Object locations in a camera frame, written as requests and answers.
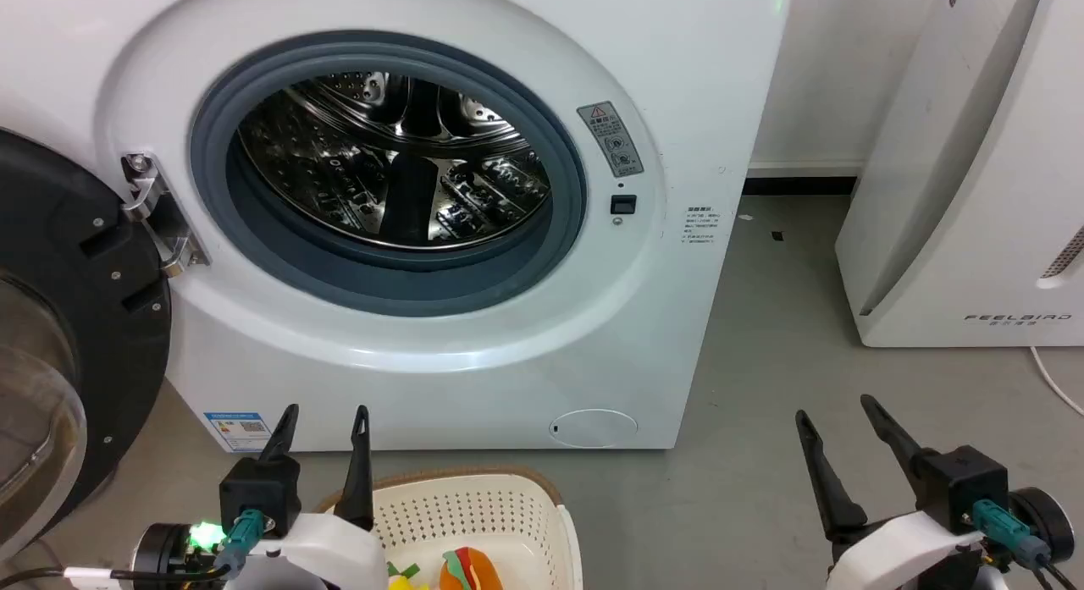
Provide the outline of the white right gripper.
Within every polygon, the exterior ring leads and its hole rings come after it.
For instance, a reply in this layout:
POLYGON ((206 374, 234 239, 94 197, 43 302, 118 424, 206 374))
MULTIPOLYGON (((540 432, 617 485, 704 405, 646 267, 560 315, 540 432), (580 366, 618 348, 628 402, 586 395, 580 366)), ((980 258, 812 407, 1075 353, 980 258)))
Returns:
MULTIPOLYGON (((917 466, 924 456, 921 445, 872 394, 861 394, 860 405, 870 420, 872 429, 892 450, 911 490, 924 490, 917 466)), ((856 541, 867 526, 865 511, 847 493, 843 482, 824 454, 823 439, 805 410, 796 412, 796 428, 826 539, 856 541)), ((919 510, 887 521, 877 531, 848 548, 830 570, 826 587, 896 589, 955 553, 957 547, 972 546, 983 539, 980 531, 950 533, 919 510)))

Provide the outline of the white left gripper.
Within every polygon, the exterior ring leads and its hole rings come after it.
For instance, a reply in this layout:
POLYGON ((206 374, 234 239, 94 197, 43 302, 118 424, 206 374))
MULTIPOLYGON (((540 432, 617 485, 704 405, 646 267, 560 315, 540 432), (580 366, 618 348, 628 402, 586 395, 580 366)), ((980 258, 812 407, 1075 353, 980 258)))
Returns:
MULTIPOLYGON (((288 459, 301 407, 288 405, 258 456, 288 459)), ((334 513, 302 513, 284 538, 257 543, 229 589, 386 589, 387 562, 374 527, 367 406, 357 407, 347 477, 334 513)))

